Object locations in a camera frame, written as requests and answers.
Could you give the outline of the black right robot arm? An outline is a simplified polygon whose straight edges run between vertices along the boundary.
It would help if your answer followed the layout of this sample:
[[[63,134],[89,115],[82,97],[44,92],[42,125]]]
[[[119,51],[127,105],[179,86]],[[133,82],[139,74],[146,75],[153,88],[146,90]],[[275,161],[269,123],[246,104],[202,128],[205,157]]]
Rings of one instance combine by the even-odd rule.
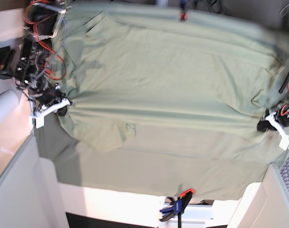
[[[65,116],[71,105],[58,83],[66,77],[60,52],[68,35],[68,9],[65,0],[32,0],[23,13],[25,34],[15,84],[30,102],[33,115],[60,105],[54,113]]]

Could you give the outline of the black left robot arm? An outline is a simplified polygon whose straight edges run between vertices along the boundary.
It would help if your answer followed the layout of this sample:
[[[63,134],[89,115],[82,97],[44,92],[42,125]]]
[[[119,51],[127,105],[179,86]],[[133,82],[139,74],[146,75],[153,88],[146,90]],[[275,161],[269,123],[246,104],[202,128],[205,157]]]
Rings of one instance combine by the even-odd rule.
[[[257,123],[258,132],[277,131],[281,136],[281,143],[289,145],[289,71],[278,90],[282,94],[287,90],[287,97],[283,101],[265,111],[264,116]]]

